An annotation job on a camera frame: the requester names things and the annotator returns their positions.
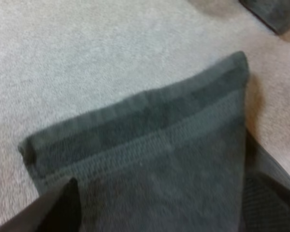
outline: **woven texture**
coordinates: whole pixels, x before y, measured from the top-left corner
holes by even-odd
[[[19,146],[40,193],[79,182],[86,231],[237,231],[245,162],[242,52]]]

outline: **gray towel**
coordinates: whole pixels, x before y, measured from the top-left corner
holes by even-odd
[[[246,137],[248,76],[238,52],[51,126],[19,150],[41,194],[78,180],[85,231],[289,232],[290,177]]]

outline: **beige carpet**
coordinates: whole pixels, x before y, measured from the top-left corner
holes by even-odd
[[[290,32],[237,0],[0,0],[0,225],[37,197],[25,136],[237,50],[253,73],[247,125],[290,174]]]

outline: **fabric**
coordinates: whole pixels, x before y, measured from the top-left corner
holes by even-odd
[[[235,53],[38,132],[19,150],[40,193],[75,176],[85,231],[237,231],[248,76]]]
[[[290,0],[240,0],[274,32],[281,35],[290,29]]]
[[[0,0],[0,225],[38,197],[19,141],[237,50],[252,73],[247,127],[290,174],[290,31],[237,0]]]

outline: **gray carpet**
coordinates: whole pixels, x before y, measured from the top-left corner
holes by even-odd
[[[290,32],[236,0],[0,1],[0,224],[37,191],[28,134],[199,73],[243,50],[249,130],[290,174]]]

